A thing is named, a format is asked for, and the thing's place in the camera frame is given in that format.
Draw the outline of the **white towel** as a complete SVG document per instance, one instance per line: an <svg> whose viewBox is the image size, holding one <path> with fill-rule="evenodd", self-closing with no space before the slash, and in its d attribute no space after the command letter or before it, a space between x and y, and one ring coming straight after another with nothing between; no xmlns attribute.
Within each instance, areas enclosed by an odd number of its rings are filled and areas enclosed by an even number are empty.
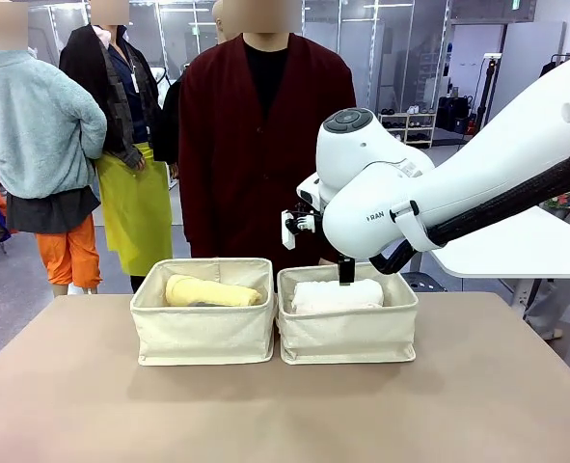
<svg viewBox="0 0 570 463"><path fill-rule="evenodd" d="M296 312L330 311L382 307L383 288L374 280L365 279L348 285L338 281L302 282L296 285L292 308Z"/></svg>

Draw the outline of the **yellow towel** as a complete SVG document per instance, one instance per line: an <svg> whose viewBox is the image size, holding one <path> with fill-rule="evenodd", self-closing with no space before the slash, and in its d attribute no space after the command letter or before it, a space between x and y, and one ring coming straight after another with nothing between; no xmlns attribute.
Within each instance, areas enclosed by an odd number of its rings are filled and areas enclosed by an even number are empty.
<svg viewBox="0 0 570 463"><path fill-rule="evenodd" d="M165 299L175 307L188 307L197 302L214 303L220 307L251 307L260 304L261 294L245 286L173 275L166 284Z"/></svg>

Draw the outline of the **beige fabric basket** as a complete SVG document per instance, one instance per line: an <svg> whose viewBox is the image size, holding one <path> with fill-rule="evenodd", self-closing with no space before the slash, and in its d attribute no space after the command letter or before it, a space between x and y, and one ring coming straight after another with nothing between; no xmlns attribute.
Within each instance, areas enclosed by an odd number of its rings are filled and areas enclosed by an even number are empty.
<svg viewBox="0 0 570 463"><path fill-rule="evenodd" d="M170 306L165 288L173 275L253 288L251 307ZM139 338L138 363L145 367L243 365L273 355L275 294L267 259L166 259L157 262L130 302Z"/></svg>
<svg viewBox="0 0 570 463"><path fill-rule="evenodd" d="M398 273L383 275L369 263L355 267L355 282L381 285L383 308L350 313L292 313L294 289L302 282L339 281L334 265L296 267L277 276L277 326L281 358L289 365L407 363L416 359L419 298Z"/></svg>

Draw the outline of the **person in maroon cardigan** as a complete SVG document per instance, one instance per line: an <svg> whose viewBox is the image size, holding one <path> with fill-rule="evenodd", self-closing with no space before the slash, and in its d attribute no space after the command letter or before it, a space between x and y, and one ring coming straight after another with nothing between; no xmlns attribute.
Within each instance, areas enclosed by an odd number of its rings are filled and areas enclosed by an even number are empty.
<svg viewBox="0 0 570 463"><path fill-rule="evenodd" d="M275 271L334 263L318 233L294 249L281 217L316 170L323 122L355 106L352 73L299 35L301 0L222 0L229 38L196 57L179 95L179 191L193 258L263 258Z"/></svg>

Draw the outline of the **white shoe rack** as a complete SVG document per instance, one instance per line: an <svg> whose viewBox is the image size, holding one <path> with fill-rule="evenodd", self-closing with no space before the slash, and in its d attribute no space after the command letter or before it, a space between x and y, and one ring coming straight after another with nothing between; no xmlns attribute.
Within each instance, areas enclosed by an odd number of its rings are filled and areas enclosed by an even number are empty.
<svg viewBox="0 0 570 463"><path fill-rule="evenodd" d="M379 122L402 143L416 148L432 146L436 124L435 113L396 113L387 111L379 115Z"/></svg>

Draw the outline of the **white table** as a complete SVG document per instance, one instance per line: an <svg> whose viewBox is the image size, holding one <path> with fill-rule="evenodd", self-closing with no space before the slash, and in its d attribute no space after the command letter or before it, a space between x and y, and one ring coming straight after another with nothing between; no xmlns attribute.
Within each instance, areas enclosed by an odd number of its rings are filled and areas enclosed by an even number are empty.
<svg viewBox="0 0 570 463"><path fill-rule="evenodd" d="M418 254L410 269L425 257L453 277L514 280L511 307L525 313L543 280L570 279L570 225L536 206Z"/></svg>

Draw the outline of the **black braided right arm sleeve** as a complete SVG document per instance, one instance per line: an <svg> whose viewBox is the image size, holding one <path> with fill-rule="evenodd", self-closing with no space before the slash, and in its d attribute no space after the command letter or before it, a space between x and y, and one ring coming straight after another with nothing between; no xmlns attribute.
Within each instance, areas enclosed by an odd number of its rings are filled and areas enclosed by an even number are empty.
<svg viewBox="0 0 570 463"><path fill-rule="evenodd" d="M440 249L566 191L570 155L528 179L496 186L483 186L481 179L468 176L448 187L443 168L405 179L384 198L377 241L366 240L366 258L381 273L393 274L417 253Z"/></svg>

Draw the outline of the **black cases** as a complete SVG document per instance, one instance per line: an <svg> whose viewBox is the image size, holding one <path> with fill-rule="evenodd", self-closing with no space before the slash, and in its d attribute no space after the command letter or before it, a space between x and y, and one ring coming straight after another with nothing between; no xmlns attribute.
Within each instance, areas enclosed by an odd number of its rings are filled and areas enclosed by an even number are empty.
<svg viewBox="0 0 570 463"><path fill-rule="evenodd" d="M436 110L435 127L464 135L471 123L474 123L474 97L441 96Z"/></svg>

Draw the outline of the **black tripod pole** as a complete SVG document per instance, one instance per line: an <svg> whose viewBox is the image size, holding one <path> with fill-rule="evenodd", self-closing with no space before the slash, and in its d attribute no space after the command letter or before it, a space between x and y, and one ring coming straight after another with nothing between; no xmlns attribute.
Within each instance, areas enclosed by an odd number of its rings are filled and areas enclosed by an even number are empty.
<svg viewBox="0 0 570 463"><path fill-rule="evenodd" d="M497 67L501 62L501 58L502 54L499 52L484 54L483 62L487 64L487 68L481 98L475 112L475 134L477 134L477 132L482 128L484 116L487 111L487 103L491 93L491 87L493 85Z"/></svg>

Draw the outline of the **person in yellow skirt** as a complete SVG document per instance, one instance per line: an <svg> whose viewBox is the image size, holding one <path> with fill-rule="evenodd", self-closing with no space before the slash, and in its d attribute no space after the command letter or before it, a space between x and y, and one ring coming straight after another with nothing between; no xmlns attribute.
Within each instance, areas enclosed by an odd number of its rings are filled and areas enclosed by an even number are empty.
<svg viewBox="0 0 570 463"><path fill-rule="evenodd" d="M157 83L142 52L124 36L128 0L87 2L89 22L71 32L59 67L105 115L96 170L106 242L138 289L157 262L173 255L169 169L154 160L152 148L161 113ZM142 171L124 163L131 145L145 158Z"/></svg>

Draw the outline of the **figure in black garment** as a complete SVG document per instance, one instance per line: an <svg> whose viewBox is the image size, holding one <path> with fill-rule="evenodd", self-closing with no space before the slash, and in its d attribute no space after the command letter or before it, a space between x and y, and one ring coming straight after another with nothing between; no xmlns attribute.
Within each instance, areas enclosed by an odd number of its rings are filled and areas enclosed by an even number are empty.
<svg viewBox="0 0 570 463"><path fill-rule="evenodd" d="M169 87L160 113L159 124L152 135L153 158L165 162L169 166L173 179L178 179L179 156L179 94L182 84L181 76Z"/></svg>

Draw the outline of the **black garment on rack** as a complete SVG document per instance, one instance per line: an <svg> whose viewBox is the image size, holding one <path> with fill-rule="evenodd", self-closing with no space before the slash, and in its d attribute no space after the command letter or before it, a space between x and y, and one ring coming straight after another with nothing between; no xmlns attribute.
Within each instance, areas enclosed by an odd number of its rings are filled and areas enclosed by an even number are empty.
<svg viewBox="0 0 570 463"><path fill-rule="evenodd" d="M558 66L565 63L569 59L570 59L570 53L552 55L550 61L542 67L539 76L540 77L544 76L545 74L557 68Z"/></svg>

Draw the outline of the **person in pale blue fleece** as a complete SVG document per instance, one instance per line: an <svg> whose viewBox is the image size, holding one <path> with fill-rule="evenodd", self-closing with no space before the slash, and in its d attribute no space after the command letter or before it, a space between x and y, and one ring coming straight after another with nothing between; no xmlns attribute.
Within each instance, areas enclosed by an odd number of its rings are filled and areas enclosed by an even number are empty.
<svg viewBox="0 0 570 463"><path fill-rule="evenodd" d="M101 282L94 163L106 121L93 97L27 45L23 3L0 0L0 182L7 224L35 236L54 295Z"/></svg>

